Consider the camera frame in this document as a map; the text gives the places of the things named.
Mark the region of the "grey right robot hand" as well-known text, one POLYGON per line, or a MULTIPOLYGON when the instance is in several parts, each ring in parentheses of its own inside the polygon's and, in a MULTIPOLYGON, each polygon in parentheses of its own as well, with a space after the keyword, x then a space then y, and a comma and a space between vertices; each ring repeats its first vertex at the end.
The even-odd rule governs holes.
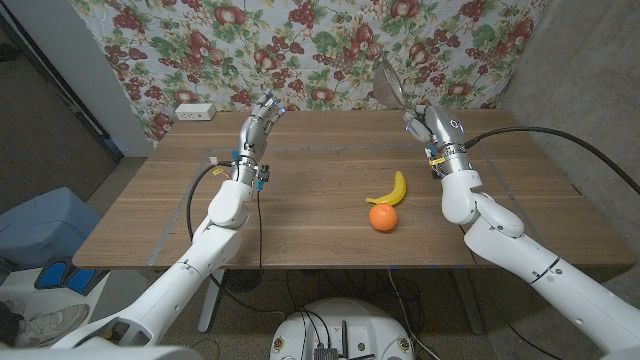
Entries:
POLYGON ((437 150, 465 141, 461 121, 449 110, 438 106, 417 105, 403 114, 406 130, 419 142, 434 145, 437 150))

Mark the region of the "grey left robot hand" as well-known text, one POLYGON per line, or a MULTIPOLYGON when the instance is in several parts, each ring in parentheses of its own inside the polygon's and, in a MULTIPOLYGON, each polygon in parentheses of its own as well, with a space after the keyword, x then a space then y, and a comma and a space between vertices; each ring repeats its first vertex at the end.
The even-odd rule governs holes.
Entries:
POLYGON ((281 106, 280 101, 270 89, 260 95, 241 127, 238 142, 239 155, 259 162, 267 146, 267 136, 285 113, 286 109, 281 106))

